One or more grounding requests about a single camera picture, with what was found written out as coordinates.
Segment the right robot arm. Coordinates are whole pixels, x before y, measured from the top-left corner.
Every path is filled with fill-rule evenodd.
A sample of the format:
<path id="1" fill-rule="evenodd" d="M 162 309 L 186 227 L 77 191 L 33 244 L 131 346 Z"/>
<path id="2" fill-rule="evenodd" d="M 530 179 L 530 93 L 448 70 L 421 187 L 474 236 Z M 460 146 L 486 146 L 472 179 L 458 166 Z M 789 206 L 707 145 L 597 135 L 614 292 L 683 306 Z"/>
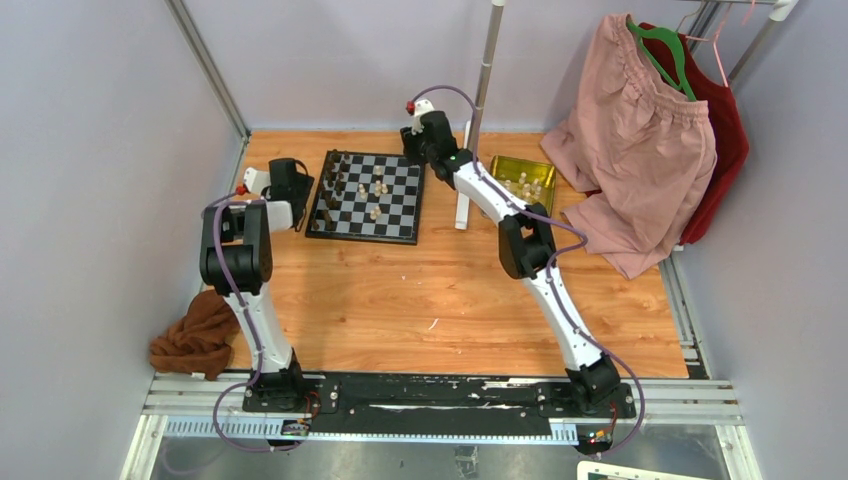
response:
<path id="1" fill-rule="evenodd" d="M 571 384 L 571 403 L 584 417 L 607 409 L 621 377 L 613 359 L 591 335 L 571 299 L 556 257 L 552 220 L 540 203 L 512 194 L 461 149 L 446 114 L 434 110 L 399 130 L 407 159 L 428 165 L 436 177 L 467 196 L 497 226 L 498 255 L 506 274 L 522 282 L 553 330 Z"/>

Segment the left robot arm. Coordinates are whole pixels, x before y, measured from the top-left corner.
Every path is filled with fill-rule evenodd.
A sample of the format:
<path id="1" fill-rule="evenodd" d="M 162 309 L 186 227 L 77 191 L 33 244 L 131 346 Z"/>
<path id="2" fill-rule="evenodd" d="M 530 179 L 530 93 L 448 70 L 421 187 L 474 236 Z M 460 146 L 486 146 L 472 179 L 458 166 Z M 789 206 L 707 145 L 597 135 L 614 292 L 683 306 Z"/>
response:
<path id="1" fill-rule="evenodd" d="M 250 349 L 247 411 L 293 413 L 307 398 L 302 368 L 271 298 L 271 235 L 301 229 L 313 183 L 302 161 L 273 159 L 265 171 L 246 169 L 242 184 L 201 214 L 201 278 L 232 309 Z"/>

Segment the black white chess board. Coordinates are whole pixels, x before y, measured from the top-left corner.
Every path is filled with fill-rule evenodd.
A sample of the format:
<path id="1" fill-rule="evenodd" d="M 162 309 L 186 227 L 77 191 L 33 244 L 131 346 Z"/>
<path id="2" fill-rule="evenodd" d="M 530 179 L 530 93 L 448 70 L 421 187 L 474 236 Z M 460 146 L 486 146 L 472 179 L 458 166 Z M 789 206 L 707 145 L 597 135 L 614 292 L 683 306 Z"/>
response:
<path id="1" fill-rule="evenodd" d="M 415 245 L 425 178 L 422 166 L 400 155 L 331 150 L 305 236 Z"/>

